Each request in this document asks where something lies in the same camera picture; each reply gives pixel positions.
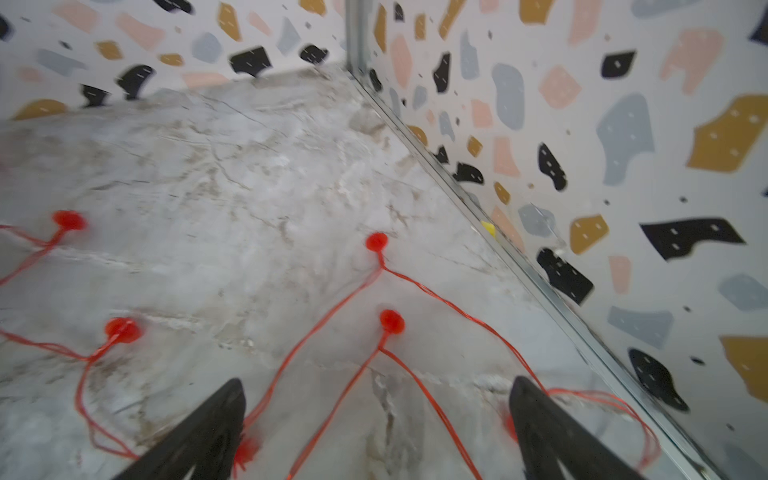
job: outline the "yellow object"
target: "yellow object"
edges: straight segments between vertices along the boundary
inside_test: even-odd
[[[450,3],[448,3],[448,8],[445,9],[445,16],[442,18],[442,22],[440,23],[440,38],[445,40],[445,37],[448,36],[448,33],[451,31],[451,27],[453,26],[453,22],[456,21],[456,17],[458,17],[458,14],[461,13],[462,8],[464,8],[464,4],[467,2],[467,0],[451,0]]]
[[[379,13],[376,14],[376,26],[373,27],[373,36],[379,48],[386,53],[386,8],[379,4]]]
[[[299,6],[310,13],[316,13],[321,17],[326,15],[326,3],[323,0],[300,0]]]
[[[485,229],[493,235],[494,238],[496,238],[496,226],[493,223],[488,223],[483,220],[480,220],[480,223],[482,223],[482,226],[485,227]]]
[[[747,392],[768,403],[768,336],[721,336],[720,341]]]
[[[411,129],[413,134],[424,144],[425,147],[427,147],[427,134],[424,133],[424,130],[422,130],[419,127],[414,127],[413,125],[409,125],[408,128]]]
[[[496,190],[496,197],[502,201],[504,205],[509,205],[509,192],[499,182],[493,184],[493,189]]]
[[[157,58],[171,67],[180,67],[181,65],[184,65],[184,58],[178,53],[166,53],[158,55]]]
[[[243,41],[240,26],[237,24],[237,13],[232,5],[223,2],[219,4],[219,26],[234,41]]]
[[[546,24],[554,0],[520,0],[520,21],[526,25]]]
[[[608,231],[608,224],[602,215],[577,218],[571,223],[571,250],[581,255],[608,235]]]
[[[695,130],[687,166],[717,172],[741,167],[768,120],[768,95],[736,97],[718,118]]]
[[[16,112],[14,120],[27,120],[28,118],[47,117],[48,115],[63,114],[67,111],[67,105],[60,101],[44,98],[26,104]]]
[[[480,150],[482,150],[482,144],[480,143],[480,140],[469,135],[469,140],[467,141],[467,151],[473,157],[477,158],[477,156],[480,155]]]
[[[123,52],[120,51],[120,46],[114,40],[97,41],[94,45],[96,45],[96,49],[101,56],[107,60],[120,60],[123,58]]]
[[[414,37],[416,40],[424,40],[427,38],[427,15],[419,13],[415,17],[415,24],[413,25]]]

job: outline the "metal strip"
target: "metal strip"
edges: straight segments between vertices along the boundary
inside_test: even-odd
[[[369,0],[346,0],[346,69],[359,74],[363,71],[361,65],[365,65],[363,55],[366,51],[365,35],[363,27],[365,21],[362,18],[365,8],[363,2]]]
[[[688,480],[725,480],[713,467],[712,462],[696,447],[677,424],[661,410],[653,400],[627,372],[627,370],[608,352],[589,331],[588,327],[568,306],[563,299],[534,270],[533,266],[503,236],[494,238],[480,223],[491,219],[476,206],[466,192],[451,178],[450,174],[427,151],[418,138],[397,118],[377,94],[366,86],[365,71],[361,64],[355,64],[352,70],[355,86],[376,109],[389,128],[403,144],[414,153],[422,165],[440,187],[448,194],[453,203],[467,217],[472,226],[485,238],[491,248],[504,263],[515,273],[523,285],[531,292],[544,310],[557,322],[573,342],[576,350],[587,364],[605,381],[614,394],[621,397],[637,411],[659,438],[662,450],[674,462]]]

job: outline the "red string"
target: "red string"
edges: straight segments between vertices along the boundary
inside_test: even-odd
[[[652,465],[661,456],[661,446],[659,444],[658,437],[656,437],[656,433],[653,431],[653,429],[651,429],[650,426],[648,426],[646,422],[643,421],[643,419],[632,407],[630,407],[624,400],[618,398],[617,396],[597,390],[574,391],[566,389],[550,389],[547,394],[550,396],[573,395],[582,399],[589,400],[591,402],[612,406],[615,409],[621,410],[633,419],[637,420],[643,428],[644,437],[643,453],[640,462],[637,464],[638,471],[642,472],[645,468]]]
[[[419,385],[419,388],[424,392],[424,396],[427,397],[427,400],[429,400],[429,403],[432,404],[432,407],[437,412],[438,416],[442,420],[442,424],[445,425],[445,428],[448,429],[448,433],[451,435],[451,438],[453,439],[453,442],[456,444],[456,448],[458,449],[458,452],[462,455],[462,458],[464,459],[464,463],[467,464],[467,467],[469,467],[469,470],[472,472],[472,475],[477,480],[482,480],[482,477],[480,476],[480,472],[478,472],[478,469],[475,467],[475,464],[472,462],[472,459],[469,457],[469,453],[467,452],[467,449],[464,448],[464,444],[462,444],[461,439],[459,439],[458,434],[453,429],[453,425],[451,425],[451,421],[448,420],[448,416],[445,415],[445,412],[442,411],[440,408],[440,405],[438,405],[437,400],[435,400],[435,397],[432,396],[431,393],[429,393],[429,390],[424,386],[421,380],[419,380],[419,377],[416,376],[414,372],[411,371],[410,368],[401,360],[399,359],[394,353],[390,352],[389,350],[385,349],[383,346],[379,347],[379,351],[383,353],[384,355],[388,356],[390,359],[395,360],[398,365],[400,365],[408,374],[410,374],[411,377],[416,381],[416,383]]]
[[[304,336],[302,337],[299,342],[293,346],[293,348],[288,352],[288,355],[283,360],[283,363],[280,364],[280,368],[277,369],[277,373],[275,373],[275,376],[272,378],[272,382],[270,383],[270,386],[266,389],[266,393],[261,398],[259,403],[256,405],[256,407],[251,410],[251,412],[246,416],[244,422],[243,422],[243,429],[248,429],[251,427],[256,420],[261,416],[262,413],[264,413],[264,410],[266,410],[267,406],[270,404],[270,401],[272,400],[272,394],[274,394],[275,387],[277,385],[278,380],[280,380],[280,377],[282,376],[285,369],[288,367],[288,364],[291,363],[293,360],[293,357],[296,356],[296,354],[299,352],[301,347],[304,346],[307,341],[314,335],[315,333],[319,332],[320,329],[322,329],[326,323],[328,323],[328,320],[331,319],[332,316],[336,314],[343,306],[347,304],[355,295],[362,292],[365,288],[371,286],[374,282],[376,282],[376,279],[379,278],[379,275],[381,274],[381,270],[377,269],[372,275],[370,275],[365,282],[362,283],[362,285],[358,286],[354,292],[350,293],[344,300],[338,302],[331,310],[326,313],[322,319],[318,323],[315,324],[314,327]]]
[[[389,332],[384,332],[382,334],[382,338],[379,341],[379,345],[376,347],[375,350],[373,350],[373,353],[366,359],[365,362],[362,363],[359,369],[357,369],[357,372],[355,372],[355,376],[352,377],[352,379],[349,381],[349,383],[346,384],[346,387],[341,392],[341,396],[338,400],[336,400],[336,404],[333,406],[333,409],[331,410],[331,413],[328,414],[326,419],[323,421],[322,424],[320,424],[320,427],[315,432],[315,435],[312,436],[312,438],[307,442],[304,449],[301,451],[298,457],[296,457],[296,460],[293,462],[293,466],[290,469],[290,472],[288,473],[288,476],[286,477],[286,480],[291,480],[293,477],[296,476],[296,473],[299,472],[299,469],[301,468],[301,465],[304,464],[304,462],[309,458],[310,453],[312,453],[312,450],[315,448],[315,445],[317,445],[317,442],[320,440],[320,437],[323,435],[323,433],[328,428],[328,425],[331,423],[331,420],[333,420],[333,416],[336,414],[336,411],[339,410],[339,407],[341,406],[341,402],[344,401],[346,398],[346,395],[349,393],[349,391],[352,389],[352,387],[355,385],[355,383],[360,379],[363,372],[366,371],[368,368],[368,365],[373,361],[373,357],[376,356],[376,354],[384,348],[384,343],[387,340],[387,337],[389,336]]]
[[[549,389],[547,390],[546,387],[544,387],[544,384],[541,383],[541,381],[538,379],[536,374],[533,372],[533,369],[529,366],[528,362],[525,361],[525,358],[523,355],[510,343],[505,339],[503,336],[501,336],[493,327],[488,325],[487,323],[481,321],[480,319],[477,319],[469,314],[467,314],[464,310],[460,309],[458,306],[456,306],[454,303],[442,298],[437,293],[433,292],[431,289],[429,289],[427,286],[422,285],[421,283],[415,281],[414,279],[410,278],[409,276],[406,276],[402,273],[396,272],[394,270],[389,269],[386,266],[386,261],[384,258],[384,248],[386,247],[386,244],[388,243],[389,239],[384,233],[374,233],[371,236],[368,237],[366,240],[366,247],[371,250],[372,252],[376,253],[376,256],[379,260],[379,268],[376,269],[376,271],[361,285],[358,287],[357,290],[352,292],[349,296],[347,296],[344,300],[339,302],[336,306],[334,306],[289,352],[288,356],[284,359],[283,363],[280,365],[280,368],[277,371],[277,374],[273,378],[272,382],[270,383],[269,388],[267,389],[264,397],[259,401],[257,407],[246,417],[246,421],[244,423],[244,428],[247,429],[250,426],[252,426],[255,421],[258,419],[258,417],[263,413],[263,411],[266,409],[267,405],[269,404],[270,400],[272,399],[272,394],[274,392],[274,389],[276,387],[276,384],[278,380],[280,379],[280,376],[283,374],[283,371],[287,367],[287,365],[290,363],[290,361],[293,359],[293,357],[296,355],[296,353],[306,344],[306,342],[309,340],[309,338],[317,333],[320,329],[323,328],[323,326],[328,323],[330,318],[338,312],[342,306],[344,306],[349,300],[351,300],[357,293],[359,293],[361,290],[365,289],[366,287],[373,284],[378,278],[379,274],[382,271],[390,272],[392,275],[397,276],[400,279],[406,280],[410,283],[413,283],[416,285],[422,292],[427,293],[431,297],[440,300],[445,305],[451,307],[454,311],[456,311],[459,315],[464,316],[466,319],[471,320],[474,323],[477,323],[484,329],[488,330],[493,336],[500,339],[507,348],[512,352],[512,354],[515,356],[515,358],[523,365],[526,372],[528,372],[529,376],[538,384],[539,388],[546,393],[549,396],[552,395],[564,395],[564,394],[570,394],[578,396],[582,399],[590,400],[592,402],[598,402],[598,403],[604,403],[610,406],[613,406],[616,409],[619,409],[623,412],[626,412],[628,415],[630,415],[633,419],[636,419],[641,426],[643,427],[643,434],[644,434],[644,447],[643,447],[643,455],[640,461],[640,464],[638,465],[637,469],[642,470],[643,468],[648,467],[651,465],[659,456],[661,453],[660,445],[658,442],[658,437],[656,437],[656,434],[653,432],[653,430],[650,429],[650,427],[643,422],[643,420],[640,418],[640,416],[624,401],[619,399],[616,396],[613,396],[606,392],[576,392],[572,390],[565,390],[565,389]],[[472,464],[472,460],[469,458],[469,454],[466,452],[466,449],[461,444],[461,440],[458,438],[458,435],[456,434],[455,430],[451,426],[450,421],[445,416],[445,413],[440,409],[439,405],[435,401],[435,399],[429,394],[429,392],[426,390],[426,387],[421,383],[420,380],[418,380],[413,372],[403,363],[400,361],[396,356],[394,356],[393,353],[389,352],[385,349],[380,349],[380,351],[386,353],[390,358],[395,360],[402,368],[404,368],[408,373],[413,377],[413,379],[419,384],[419,387],[422,389],[424,394],[427,396],[427,399],[430,401],[432,406],[435,408],[435,410],[438,412],[438,415],[440,416],[441,420],[443,421],[443,424],[448,429],[451,437],[454,440],[454,443],[456,444],[456,447],[458,448],[459,452],[461,453],[463,459],[465,460],[467,466],[472,471],[472,474],[475,476],[475,478],[481,478],[480,474],[477,472],[477,469]],[[306,458],[311,453],[312,449],[314,448],[314,445],[316,444],[319,437],[323,434],[325,431],[325,428],[327,427],[327,424],[330,422],[330,419],[335,415],[336,410],[338,409],[341,401],[346,396],[347,392],[352,388],[352,385],[354,385],[354,382],[359,378],[360,375],[362,375],[362,371],[365,369],[365,367],[370,363],[372,358],[376,355],[376,353],[373,353],[369,359],[366,361],[366,363],[361,366],[361,368],[358,370],[356,376],[353,378],[352,382],[347,386],[347,388],[342,393],[342,396],[339,398],[339,401],[336,403],[336,405],[333,408],[333,411],[329,415],[329,417],[326,419],[326,421],[321,425],[321,429],[316,432],[315,436],[312,440],[310,440],[310,443],[307,444],[307,447],[302,451],[302,454],[299,456],[299,458],[296,460],[296,463],[294,463],[293,468],[291,469],[291,473],[289,473],[288,480],[292,479],[293,476],[298,472],[298,469],[301,467],[301,465],[304,463]],[[514,423],[509,422],[508,423],[511,434],[514,436]],[[255,451],[257,447],[255,442],[253,442],[252,439],[247,438],[246,436],[243,436],[241,439],[240,447],[237,450],[236,458],[239,459],[235,462],[235,465],[233,466],[233,472],[235,476],[237,477],[237,467],[242,468],[245,470],[245,464],[253,459],[255,456]]]
[[[91,370],[91,367],[102,356],[106,355],[107,352],[115,344],[131,343],[134,340],[136,340],[139,336],[141,336],[141,330],[139,329],[138,325],[136,325],[136,322],[128,318],[112,319],[107,324],[105,330],[109,335],[109,339],[104,345],[100,346],[98,349],[96,349],[95,352],[93,352],[89,356],[78,355],[77,353],[73,352],[69,348],[63,345],[59,345],[58,343],[32,342],[31,340],[28,340],[22,336],[15,335],[14,333],[6,332],[3,329],[0,329],[0,335],[3,335],[8,340],[15,343],[20,343],[22,345],[27,345],[27,346],[35,346],[40,349],[47,350],[49,352],[58,353],[60,355],[67,356],[69,358],[85,362],[85,368],[83,369],[83,373],[80,376],[80,381],[78,382],[78,387],[75,390],[75,394],[74,394],[74,409],[85,420],[85,424],[88,426],[88,438],[91,440],[91,444],[94,446],[94,448],[99,449],[103,452],[111,453],[113,455],[117,455],[123,458],[129,458],[130,460],[137,460],[139,458],[138,455],[133,453],[131,449],[128,448],[128,446],[125,445],[120,439],[118,439],[111,433],[107,432],[103,427],[101,427],[101,425],[99,425],[98,423],[96,423],[95,420],[93,420],[90,414],[88,414],[88,411],[85,409],[85,405],[83,401],[83,393],[85,390],[85,380],[88,377],[88,372]],[[112,442],[119,445],[121,449],[120,450],[113,449],[99,443],[96,439],[96,432],[101,433],[103,436],[107,437]]]
[[[44,246],[47,243],[45,240],[40,240],[38,238],[34,238],[32,235],[29,235],[25,231],[23,231],[21,229],[18,229],[16,227],[14,227],[13,225],[0,225],[0,230],[6,230],[6,229],[10,230],[17,237],[21,237],[24,240],[28,240],[28,241],[34,243],[35,245],[39,245],[39,246],[42,247],[42,246]]]
[[[528,374],[533,378],[533,380],[538,384],[538,387],[541,389],[542,392],[546,393],[547,395],[557,395],[557,394],[572,394],[579,396],[586,400],[591,400],[593,402],[598,403],[606,403],[608,405],[612,405],[613,407],[620,409],[623,412],[626,412],[629,416],[637,420],[641,426],[643,427],[643,435],[644,435],[644,445],[643,445],[643,455],[641,457],[640,463],[637,466],[637,469],[642,471],[644,468],[648,467],[649,465],[652,465],[661,455],[661,447],[659,444],[658,437],[656,437],[656,434],[654,431],[640,418],[640,416],[622,399],[619,399],[617,396],[613,396],[610,393],[606,392],[576,392],[572,390],[565,390],[565,389],[549,389],[547,390],[546,387],[544,387],[544,384],[541,383],[541,380],[538,379],[536,374],[533,372],[533,369],[528,365],[528,362],[525,361],[525,358],[523,358],[523,355],[510,343],[505,339],[503,336],[501,336],[493,327],[488,325],[487,323],[481,321],[480,319],[477,319],[468,313],[466,313],[464,310],[460,309],[458,306],[456,306],[454,303],[450,302],[449,300],[446,300],[442,298],[437,293],[433,292],[431,289],[429,289],[427,286],[422,285],[421,283],[415,281],[411,277],[407,275],[403,275],[402,273],[396,272],[394,270],[389,269],[386,266],[384,254],[382,251],[377,252],[378,258],[379,258],[379,267],[382,270],[385,270],[387,272],[390,272],[392,275],[397,276],[398,278],[401,278],[403,280],[406,280],[410,283],[413,283],[416,285],[422,292],[430,295],[431,297],[440,300],[445,305],[451,307],[456,311],[459,315],[464,316],[466,319],[471,320],[474,323],[477,323],[484,329],[488,330],[491,334],[493,334],[496,338],[500,339],[507,348],[512,352],[512,354],[515,355],[515,358],[518,359],[518,361],[523,365],[525,370],[528,372]],[[611,401],[606,400],[600,400],[593,395],[603,395],[609,397],[611,400],[615,402],[619,402],[620,405],[617,405]]]
[[[347,384],[344,391],[341,393],[341,396],[338,400],[336,400],[336,404],[333,406],[333,409],[331,410],[331,413],[328,414],[325,421],[320,425],[320,427],[317,429],[317,432],[315,432],[315,435],[307,442],[306,446],[304,447],[304,450],[301,451],[299,456],[296,458],[296,460],[293,462],[293,466],[290,469],[290,472],[288,473],[288,477],[286,480],[291,480],[294,476],[296,476],[296,473],[299,472],[299,469],[301,468],[301,465],[309,458],[310,454],[312,453],[312,450],[315,448],[315,445],[317,445],[317,442],[320,440],[320,437],[323,436],[323,433],[328,428],[328,425],[331,423],[331,420],[333,420],[333,416],[336,414],[336,411],[341,406],[341,403],[346,398],[347,393],[352,389],[352,387],[357,383],[357,381],[362,376],[362,373],[365,372],[366,368],[368,368],[368,365],[373,361],[373,357],[376,356],[378,352],[386,352],[384,350],[384,345],[386,344],[387,339],[390,335],[399,335],[406,329],[406,322],[402,319],[402,316],[400,316],[399,313],[397,313],[395,310],[384,310],[379,315],[379,321],[382,324],[382,328],[384,329],[384,332],[382,332],[382,338],[379,340],[379,345],[376,346],[376,349],[373,350],[373,353],[368,357],[368,359],[362,363],[360,368],[357,369],[357,372],[355,372],[355,376],[352,377],[352,379]]]
[[[10,229],[11,232],[15,233],[21,238],[25,238],[26,240],[29,240],[32,243],[35,243],[41,247],[44,247],[43,250],[34,252],[33,254],[25,258],[24,261],[22,261],[16,267],[16,270],[0,278],[0,286],[3,286],[6,283],[10,282],[15,276],[19,275],[21,272],[28,269],[30,266],[35,265],[42,257],[45,257],[45,255],[47,255],[51,250],[53,250],[61,242],[61,239],[64,238],[64,235],[69,230],[84,230],[85,227],[88,226],[88,222],[85,221],[83,216],[74,211],[60,210],[58,212],[55,212],[52,217],[53,217],[53,221],[56,224],[58,224],[59,228],[48,242],[43,242],[42,240],[38,240],[32,237],[31,235],[27,235],[23,231],[11,225],[0,226],[0,229]]]

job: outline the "white wall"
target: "white wall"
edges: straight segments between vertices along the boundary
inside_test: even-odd
[[[271,64],[260,74],[309,66],[300,57],[307,45],[326,49],[323,61],[346,56],[343,0],[227,1],[4,0],[0,118],[81,108],[89,104],[83,85],[94,92],[91,103],[123,101],[116,82],[132,68],[134,81],[146,77],[141,98],[247,78],[230,57],[259,47]]]
[[[368,8],[385,103],[717,463],[768,478],[765,2],[400,3]],[[641,227],[710,218],[660,227],[660,250]]]

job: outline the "gray marble surface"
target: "gray marble surface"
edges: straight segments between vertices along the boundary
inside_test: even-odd
[[[138,452],[230,377],[249,408],[291,346],[375,268],[389,265],[495,327],[547,386],[605,389],[565,334],[334,66],[116,108],[0,126],[0,223],[39,237],[54,210],[88,230],[0,289],[2,328],[89,353],[112,316],[144,336],[94,368],[87,408]],[[0,232],[0,271],[32,245]],[[241,478],[284,478],[395,308],[389,348],[454,422],[484,478],[523,479],[501,415],[523,373],[506,348],[385,274],[296,358],[252,431]],[[0,345],[0,477],[110,478],[126,461],[94,450],[72,408],[76,362]],[[570,409],[634,464],[642,434],[594,406]],[[649,478],[673,478],[662,458]],[[471,478],[415,383],[379,356],[298,478]]]

